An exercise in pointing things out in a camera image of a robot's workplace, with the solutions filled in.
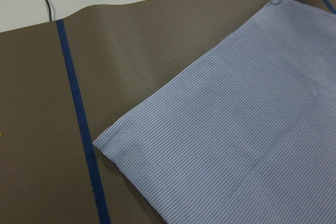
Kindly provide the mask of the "light blue striped shirt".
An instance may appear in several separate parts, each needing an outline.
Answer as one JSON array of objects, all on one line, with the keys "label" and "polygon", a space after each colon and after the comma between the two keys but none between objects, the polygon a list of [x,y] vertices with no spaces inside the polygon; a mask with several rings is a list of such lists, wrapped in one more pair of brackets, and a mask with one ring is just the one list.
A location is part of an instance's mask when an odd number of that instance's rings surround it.
[{"label": "light blue striped shirt", "polygon": [[94,145],[167,223],[335,223],[335,14],[270,1]]}]

